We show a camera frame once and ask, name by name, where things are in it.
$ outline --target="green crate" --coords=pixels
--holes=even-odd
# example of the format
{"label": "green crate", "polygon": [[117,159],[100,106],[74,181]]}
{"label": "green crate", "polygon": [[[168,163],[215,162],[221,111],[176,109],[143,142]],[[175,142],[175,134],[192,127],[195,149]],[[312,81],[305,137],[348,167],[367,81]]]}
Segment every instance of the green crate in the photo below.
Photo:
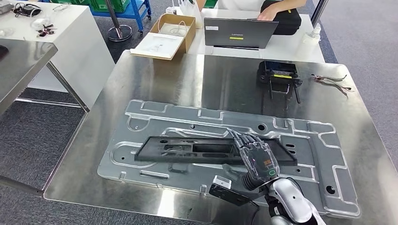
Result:
{"label": "green crate", "polygon": [[[89,0],[90,5],[94,12],[108,12],[107,4],[105,0]],[[111,0],[113,10],[116,13],[124,13],[127,6],[130,4],[130,0]]]}
{"label": "green crate", "polygon": [[72,0],[74,1],[74,5],[82,5],[82,6],[88,6],[90,4],[90,0]]}
{"label": "green crate", "polygon": [[83,5],[83,6],[88,6],[90,3],[89,0],[51,0],[52,3],[58,3],[58,4],[73,4],[73,5]]}
{"label": "green crate", "polygon": [[57,3],[57,4],[74,4],[75,1],[74,0],[51,0],[52,3]]}
{"label": "green crate", "polygon": [[214,8],[216,3],[217,3],[217,0],[207,0],[204,8]]}

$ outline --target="stainless steel table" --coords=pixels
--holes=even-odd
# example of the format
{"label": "stainless steel table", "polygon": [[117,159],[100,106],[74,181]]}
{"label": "stainless steel table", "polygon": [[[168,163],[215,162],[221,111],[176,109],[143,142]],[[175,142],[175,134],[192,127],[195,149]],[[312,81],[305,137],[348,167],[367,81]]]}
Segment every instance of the stainless steel table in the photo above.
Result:
{"label": "stainless steel table", "polygon": [[9,54],[0,61],[0,114],[2,114],[57,52],[54,44],[0,39]]}
{"label": "stainless steel table", "polygon": [[[261,60],[184,55],[152,60],[124,51],[105,88],[85,118],[61,165],[45,190],[49,200],[219,224],[249,224],[255,208],[241,208],[204,195],[145,187],[101,178],[97,167],[131,99],[227,111],[267,114],[334,124],[362,210],[360,219],[325,217],[329,225],[398,224],[398,176],[359,93],[311,80],[311,73],[341,77],[355,84],[344,65],[297,62],[304,83],[295,98],[276,107],[256,84]],[[269,224],[262,208],[255,224]]]}
{"label": "stainless steel table", "polygon": [[[54,44],[0,38],[0,45],[6,47],[9,51],[4,59],[0,61],[0,115],[3,114],[14,101],[82,107],[85,112],[89,111],[81,98],[50,61],[58,51]],[[58,81],[68,90],[77,104],[18,97],[34,79],[37,73],[45,66],[50,69]],[[22,189],[39,196],[43,196],[43,190],[47,186],[46,183],[44,187],[32,187],[1,175],[0,184]]]}

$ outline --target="white table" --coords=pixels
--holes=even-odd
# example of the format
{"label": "white table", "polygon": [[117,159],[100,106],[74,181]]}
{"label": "white table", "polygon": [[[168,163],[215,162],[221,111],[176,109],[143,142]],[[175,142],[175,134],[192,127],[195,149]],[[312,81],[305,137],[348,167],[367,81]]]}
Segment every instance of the white table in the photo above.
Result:
{"label": "white table", "polygon": [[[257,18],[259,12],[204,8],[201,14],[202,18],[248,19]],[[196,36],[188,53],[287,61],[325,62],[319,45],[309,58],[297,57],[295,55],[304,33],[313,30],[309,15],[300,14],[300,17],[302,21],[300,29],[294,35],[273,35],[267,47],[259,51],[205,46],[204,29],[196,29]]]}
{"label": "white table", "polygon": [[[13,0],[10,2],[26,3]],[[60,4],[33,4],[41,7],[43,12],[33,18],[15,17],[14,13],[0,16],[0,29],[14,28],[14,33],[5,37],[7,39],[54,43],[58,52],[51,58],[51,64],[90,109],[115,63],[89,7],[69,5],[65,10],[54,12],[53,8]],[[45,16],[50,17],[51,24],[56,28],[55,33],[37,37],[38,32],[31,27],[31,23]],[[52,73],[49,68],[44,67],[28,87],[67,92]]]}

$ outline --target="yellow label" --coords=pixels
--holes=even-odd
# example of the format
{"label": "yellow label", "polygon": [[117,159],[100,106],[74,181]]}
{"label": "yellow label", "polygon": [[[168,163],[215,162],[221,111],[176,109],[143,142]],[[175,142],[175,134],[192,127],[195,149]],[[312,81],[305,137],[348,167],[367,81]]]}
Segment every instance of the yellow label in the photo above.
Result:
{"label": "yellow label", "polygon": [[280,77],[280,78],[288,78],[288,79],[291,79],[291,76],[284,76],[284,75],[278,75],[278,74],[274,74],[274,77]]}
{"label": "yellow label", "polygon": [[233,40],[243,40],[243,37],[230,37],[230,39],[233,39]]}

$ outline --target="floor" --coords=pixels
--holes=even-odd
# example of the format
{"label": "floor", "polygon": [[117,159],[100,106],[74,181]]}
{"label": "floor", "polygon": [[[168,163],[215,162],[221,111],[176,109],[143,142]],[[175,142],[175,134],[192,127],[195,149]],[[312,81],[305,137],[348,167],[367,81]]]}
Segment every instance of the floor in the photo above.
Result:
{"label": "floor", "polygon": [[350,70],[398,166],[398,1],[332,0],[321,20],[339,63]]}
{"label": "floor", "polygon": [[[144,20],[144,34],[170,5],[168,0],[151,0],[153,20]],[[398,34],[395,29],[398,27],[397,9],[395,0],[385,0],[377,5],[370,0],[329,1],[321,18],[320,42],[326,62],[348,66],[395,165],[398,165],[395,147],[398,139],[394,138],[398,128],[398,121],[394,120],[398,114],[394,104],[398,96],[395,88],[398,65],[394,63],[398,50],[398,39],[395,38]],[[310,14],[313,10],[314,2],[308,0],[299,11]],[[105,17],[95,20],[106,40],[106,31],[112,27],[111,20]],[[134,20],[119,21],[138,30]],[[130,41],[113,43],[106,40],[106,43],[117,61],[124,49],[136,46],[140,40],[141,37],[135,35]],[[38,93],[27,89],[23,94],[25,97],[72,101],[70,96],[58,92]],[[83,112],[76,108],[15,102],[0,115],[0,127],[3,128],[0,130],[0,174],[42,187],[82,115]],[[0,225],[13,224],[201,223],[50,202],[0,186]]]}

